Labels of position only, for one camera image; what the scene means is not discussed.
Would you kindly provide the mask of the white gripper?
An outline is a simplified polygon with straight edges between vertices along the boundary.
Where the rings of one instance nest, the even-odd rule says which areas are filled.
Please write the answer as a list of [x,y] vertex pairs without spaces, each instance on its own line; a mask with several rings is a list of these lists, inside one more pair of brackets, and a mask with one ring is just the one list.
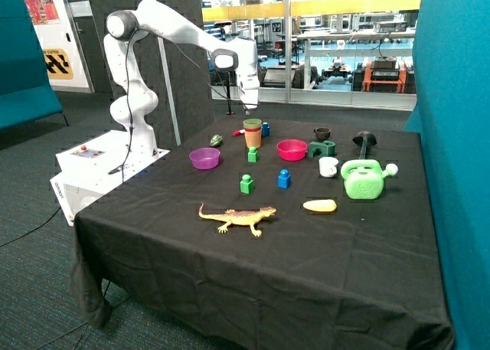
[[237,87],[241,103],[246,110],[255,110],[259,103],[260,82],[256,74],[237,75]]

